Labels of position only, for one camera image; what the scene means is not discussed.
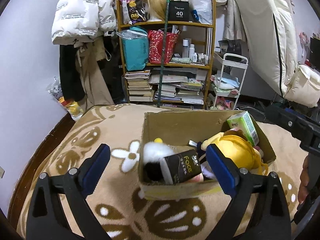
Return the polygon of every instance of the white flower pattern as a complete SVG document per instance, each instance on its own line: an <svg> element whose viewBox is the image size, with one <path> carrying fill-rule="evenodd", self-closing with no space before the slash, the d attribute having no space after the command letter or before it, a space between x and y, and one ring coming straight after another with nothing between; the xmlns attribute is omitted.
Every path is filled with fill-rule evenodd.
<svg viewBox="0 0 320 240"><path fill-rule="evenodd" d="M111 152L111 155L115 158L124 159L121 164L121 171L127 173L133 169L135 164L140 159L140 154L138 153L138 149L140 146L139 141L133 141L130 144L129 151L123 149L114 149Z"/></svg>

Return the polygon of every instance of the yellow plush toy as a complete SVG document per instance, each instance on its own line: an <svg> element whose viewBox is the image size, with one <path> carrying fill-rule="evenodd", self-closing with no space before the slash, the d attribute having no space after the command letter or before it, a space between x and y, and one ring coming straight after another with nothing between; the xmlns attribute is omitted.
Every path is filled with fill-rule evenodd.
<svg viewBox="0 0 320 240"><path fill-rule="evenodd" d="M224 135L223 132L216 134L208 140L205 140L201 149L206 150L210 144L216 144L223 155L230 158L238 168L247 168L248 170L257 169L262 174L262 166L265 167L264 174L268 173L268 165L263 163L259 152L252 145L237 135Z"/></svg>

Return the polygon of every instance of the white rolling cart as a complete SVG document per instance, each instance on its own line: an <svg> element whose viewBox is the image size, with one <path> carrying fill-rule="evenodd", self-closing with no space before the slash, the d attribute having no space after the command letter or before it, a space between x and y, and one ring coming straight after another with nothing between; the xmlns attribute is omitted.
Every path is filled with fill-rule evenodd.
<svg viewBox="0 0 320 240"><path fill-rule="evenodd" d="M241 59L245 59L247 61L247 64L226 60L227 56L233 56L233 57L238 57L238 58L241 58ZM242 88L244 77L245 77L245 73L246 73L247 67L248 67L248 59L246 57L243 57L243 56L240 56L240 55L236 55L236 54L231 54L231 53L226 53L226 54L223 55L223 58L221 58L220 53L218 53L218 52L214 53L214 57L222 64L222 67L221 67L221 75L220 75L220 79L219 79L219 86L215 87L214 85L212 85L213 91L216 94L213 106L216 106L218 97L236 98L236 102L235 102L235 105L233 107L233 110L234 110L236 108L236 104L238 102L239 96L241 95L241 88ZM233 95L231 93L225 93L225 92L218 92L220 90L220 85L221 85L221 79L222 79L224 66L242 68L244 70L242 81L241 81L240 88L239 88L239 93L237 95Z"/></svg>

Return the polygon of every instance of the stack of books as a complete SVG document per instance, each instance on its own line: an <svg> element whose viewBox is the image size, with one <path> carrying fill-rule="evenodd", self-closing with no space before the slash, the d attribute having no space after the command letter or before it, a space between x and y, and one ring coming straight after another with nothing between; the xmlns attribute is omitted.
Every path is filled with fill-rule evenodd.
<svg viewBox="0 0 320 240"><path fill-rule="evenodd" d="M130 101L153 101L154 90L148 83L150 70L127 72L124 77L128 82Z"/></svg>
<svg viewBox="0 0 320 240"><path fill-rule="evenodd" d="M201 92L203 83L194 78L187 78L182 82L163 83L161 88L161 100L177 101L187 104L204 104L204 95ZM155 98L158 99L159 93L156 92Z"/></svg>
<svg viewBox="0 0 320 240"><path fill-rule="evenodd" d="M177 91L176 98L188 104L203 105L204 95L201 92L203 84L196 79L188 79L188 82L182 82Z"/></svg>
<svg viewBox="0 0 320 240"><path fill-rule="evenodd" d="M162 84L161 87L161 100L167 101L181 101L181 99L176 98L176 87L173 85ZM159 97L159 91L156 92L156 99Z"/></svg>

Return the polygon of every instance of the red gift bag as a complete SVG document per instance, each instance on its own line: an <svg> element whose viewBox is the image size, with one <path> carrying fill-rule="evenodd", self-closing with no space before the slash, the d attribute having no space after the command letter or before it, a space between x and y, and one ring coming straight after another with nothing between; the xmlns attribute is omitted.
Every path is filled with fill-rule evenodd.
<svg viewBox="0 0 320 240"><path fill-rule="evenodd" d="M149 37L149 61L152 64L161 64L162 46L163 46L163 31L148 32ZM167 64L172 58L173 49L178 40L178 34L167 33L165 44L164 63Z"/></svg>

